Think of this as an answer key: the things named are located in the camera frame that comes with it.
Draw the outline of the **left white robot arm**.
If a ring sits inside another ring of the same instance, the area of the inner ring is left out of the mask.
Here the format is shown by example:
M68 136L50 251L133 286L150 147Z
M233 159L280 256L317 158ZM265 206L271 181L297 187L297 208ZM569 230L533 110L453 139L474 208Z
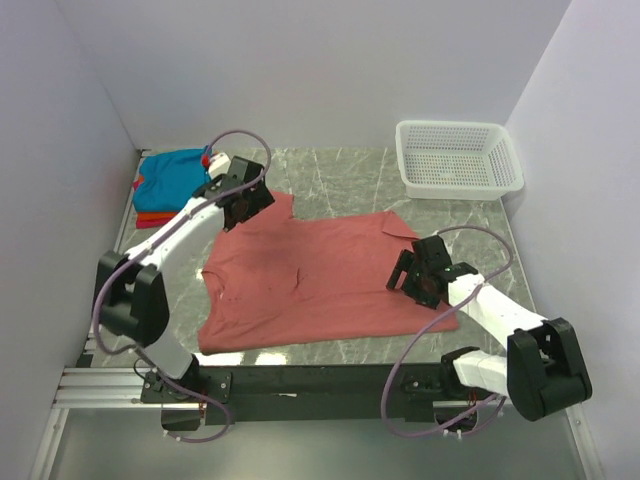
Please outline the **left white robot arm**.
M241 157L215 157L218 175L198 187L179 213L148 240L123 254L105 253L98 263L92 327L108 355L134 350L166 377L176 401L200 388L197 361L168 329L165 277L216 235L232 230L274 203L268 170Z

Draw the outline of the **salmon pink t shirt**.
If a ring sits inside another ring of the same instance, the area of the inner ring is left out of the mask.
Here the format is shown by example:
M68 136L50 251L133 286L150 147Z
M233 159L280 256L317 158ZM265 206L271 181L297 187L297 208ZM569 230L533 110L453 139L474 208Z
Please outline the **salmon pink t shirt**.
M211 308L201 353L409 335L447 310L387 289L417 238L395 212L300 220L292 195L274 197L213 243L202 270Z

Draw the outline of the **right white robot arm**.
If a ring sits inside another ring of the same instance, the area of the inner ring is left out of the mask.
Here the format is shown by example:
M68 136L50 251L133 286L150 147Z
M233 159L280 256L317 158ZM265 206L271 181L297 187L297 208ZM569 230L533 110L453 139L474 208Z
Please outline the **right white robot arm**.
M529 421L589 400L593 387L573 326L549 320L511 300L466 262L455 263L444 240L434 235L402 250L387 282L418 305L444 302L489 333L506 351L492 355L463 347L439 364L404 376L400 388L417 397L461 399L472 391L498 394Z

